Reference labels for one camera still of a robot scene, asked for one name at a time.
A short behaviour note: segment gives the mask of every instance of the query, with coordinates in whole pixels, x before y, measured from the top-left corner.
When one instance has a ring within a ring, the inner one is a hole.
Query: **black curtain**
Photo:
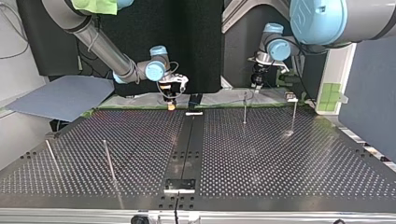
[[[221,14],[223,0],[135,0],[118,16],[103,16],[110,39],[136,62],[149,59],[149,49],[164,45],[178,73],[190,79],[187,93],[220,90],[223,67]],[[158,91],[155,83],[116,85],[126,96]]]

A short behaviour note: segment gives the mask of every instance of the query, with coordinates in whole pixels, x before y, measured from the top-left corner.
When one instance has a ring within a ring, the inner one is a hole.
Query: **metal rod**
[[[294,103],[293,120],[295,120],[295,118],[296,118],[297,104],[298,104],[298,102]]]
[[[247,112],[248,112],[248,93],[245,92],[245,98],[244,98],[244,124],[247,124]]]
[[[245,105],[244,124],[247,124],[247,112],[248,112],[248,107]]]
[[[113,177],[113,180],[117,181],[116,174],[114,173],[114,169],[113,169],[113,162],[111,161],[110,151],[108,150],[108,146],[107,146],[107,141],[106,140],[103,140],[103,146],[105,148],[105,152],[106,152],[106,156],[107,156],[107,162],[108,162],[108,166],[110,167],[111,176]]]
[[[298,101],[294,103],[293,121],[291,122],[291,131],[293,133],[294,133],[294,121],[296,120],[297,104],[298,104]]]
[[[52,151],[52,146],[50,145],[50,141],[46,140],[46,143],[47,143],[47,147],[49,149],[50,156],[52,157],[53,160],[56,160],[55,154],[53,154],[53,151]]]

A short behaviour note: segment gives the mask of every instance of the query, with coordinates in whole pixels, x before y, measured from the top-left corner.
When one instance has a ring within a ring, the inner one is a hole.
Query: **white wall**
[[[15,0],[0,0],[15,9]],[[16,27],[20,27],[15,16],[3,9]],[[9,25],[0,11],[0,58],[19,53],[26,43]],[[0,169],[16,160],[25,151],[39,145],[50,132],[48,119],[18,113],[9,114],[1,108],[16,98],[45,84],[38,75],[30,49],[12,59],[0,60]]]

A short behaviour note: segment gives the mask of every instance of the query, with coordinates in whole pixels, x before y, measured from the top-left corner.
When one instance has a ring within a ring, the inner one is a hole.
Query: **metal base plate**
[[[99,111],[0,173],[0,207],[396,213],[396,174],[304,109]],[[111,179],[107,140],[117,182]],[[195,192],[164,193],[167,179]]]
[[[292,114],[252,109],[244,124],[243,109],[206,111],[194,208],[396,212],[395,173],[326,119]]]
[[[52,144],[57,160],[39,147],[2,171],[0,206],[158,209],[183,117],[182,111],[96,112]]]

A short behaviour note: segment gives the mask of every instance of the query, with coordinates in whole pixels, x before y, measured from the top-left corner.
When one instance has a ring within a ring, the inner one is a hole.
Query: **gray robot arm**
[[[54,21],[66,32],[75,35],[89,51],[96,54],[113,70],[114,78],[119,83],[139,82],[150,79],[159,83],[181,82],[181,75],[169,74],[170,62],[164,46],[150,50],[151,60],[136,64],[123,54],[111,40],[97,29],[89,12],[75,10],[71,0],[42,0],[45,9]],[[186,77],[181,82],[185,90]]]
[[[255,57],[269,65],[305,53],[303,47],[329,46],[376,40],[396,35],[396,0],[291,0],[293,36],[283,36],[283,26],[268,23]]]

